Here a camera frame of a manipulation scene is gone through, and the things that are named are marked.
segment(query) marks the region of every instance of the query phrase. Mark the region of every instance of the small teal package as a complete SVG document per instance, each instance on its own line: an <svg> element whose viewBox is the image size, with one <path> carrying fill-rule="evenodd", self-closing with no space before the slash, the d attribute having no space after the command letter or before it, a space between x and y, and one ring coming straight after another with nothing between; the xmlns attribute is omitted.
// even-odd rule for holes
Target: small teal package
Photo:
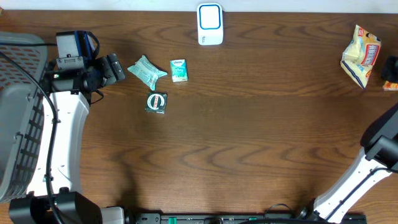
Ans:
<svg viewBox="0 0 398 224"><path fill-rule="evenodd" d="M144 55L135 65L128 67L127 70L141 79L152 91L155 90L157 79L167 75L167 72L160 71L153 66Z"/></svg>
<svg viewBox="0 0 398 224"><path fill-rule="evenodd" d="M187 63L185 59L170 61L173 82L188 81Z"/></svg>

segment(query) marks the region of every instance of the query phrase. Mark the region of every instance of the wooden table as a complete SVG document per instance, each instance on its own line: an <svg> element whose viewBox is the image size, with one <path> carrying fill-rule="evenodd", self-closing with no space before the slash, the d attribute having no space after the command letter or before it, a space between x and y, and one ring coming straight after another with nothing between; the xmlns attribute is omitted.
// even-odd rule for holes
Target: wooden table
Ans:
<svg viewBox="0 0 398 224"><path fill-rule="evenodd" d="M382 40L367 90L339 65L355 24ZM117 53L127 78L90 109L81 148L85 196L100 207L165 213L263 212L299 208L328 190L352 163L367 126L398 102L379 79L398 55L398 16L224 14L224 42L197 42L194 12L5 11L0 30L55 42L90 30L100 55ZM49 50L49 58L57 50ZM148 87L127 71L141 55L169 73L165 114L146 113ZM173 83L170 60L187 60L189 81ZM398 222L398 177L353 208L369 223ZM9 223L8 204L0 222Z"/></svg>

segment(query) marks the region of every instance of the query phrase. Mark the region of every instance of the gray plastic basket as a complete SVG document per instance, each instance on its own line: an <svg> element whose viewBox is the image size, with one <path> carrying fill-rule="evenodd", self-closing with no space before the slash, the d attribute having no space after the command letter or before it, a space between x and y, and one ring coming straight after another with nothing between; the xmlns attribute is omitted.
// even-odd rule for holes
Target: gray plastic basket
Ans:
<svg viewBox="0 0 398 224"><path fill-rule="evenodd" d="M41 44L31 34L0 32L0 42ZM0 51L40 80L47 47L11 47ZM0 202L25 197L40 151L44 114L42 94L26 76L0 57Z"/></svg>

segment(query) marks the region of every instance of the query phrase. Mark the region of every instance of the white wall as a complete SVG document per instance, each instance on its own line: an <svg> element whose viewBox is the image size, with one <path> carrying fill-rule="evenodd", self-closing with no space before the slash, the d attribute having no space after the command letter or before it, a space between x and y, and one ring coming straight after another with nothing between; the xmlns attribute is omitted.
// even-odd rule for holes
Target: white wall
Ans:
<svg viewBox="0 0 398 224"><path fill-rule="evenodd" d="M3 9L195 11L199 0L0 0ZM224 11L398 13L398 0L218 0Z"/></svg>

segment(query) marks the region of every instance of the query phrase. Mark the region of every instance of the yellow and white snack package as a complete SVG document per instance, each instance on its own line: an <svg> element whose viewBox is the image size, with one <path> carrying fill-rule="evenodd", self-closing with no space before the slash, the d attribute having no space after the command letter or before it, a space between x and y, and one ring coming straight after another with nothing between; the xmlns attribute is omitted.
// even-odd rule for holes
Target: yellow and white snack package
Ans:
<svg viewBox="0 0 398 224"><path fill-rule="evenodd" d="M362 89L368 84L380 47L380 39L356 25L353 40L343 52L340 65Z"/></svg>

